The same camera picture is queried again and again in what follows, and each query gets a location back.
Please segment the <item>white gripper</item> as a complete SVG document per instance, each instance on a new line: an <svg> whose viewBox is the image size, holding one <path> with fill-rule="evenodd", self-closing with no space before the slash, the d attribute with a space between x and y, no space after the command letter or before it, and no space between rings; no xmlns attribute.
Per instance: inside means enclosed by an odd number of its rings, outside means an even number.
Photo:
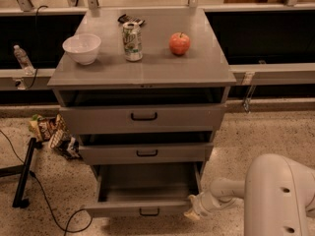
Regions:
<svg viewBox="0 0 315 236"><path fill-rule="evenodd" d="M198 221L201 217L207 217L209 212L205 209L203 205L203 198L205 194L200 193L197 196L189 195L188 199L192 204L191 210L185 211L184 215L194 221Z"/></svg>

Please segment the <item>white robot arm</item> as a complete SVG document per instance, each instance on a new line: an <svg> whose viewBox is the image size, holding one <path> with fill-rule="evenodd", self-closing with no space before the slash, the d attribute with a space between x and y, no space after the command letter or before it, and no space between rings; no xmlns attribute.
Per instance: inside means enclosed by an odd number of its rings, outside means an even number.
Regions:
<svg viewBox="0 0 315 236"><path fill-rule="evenodd" d="M184 215L207 217L244 202L244 236L310 236L315 211L315 170L278 154L255 158L242 181L219 178L189 197Z"/></svg>

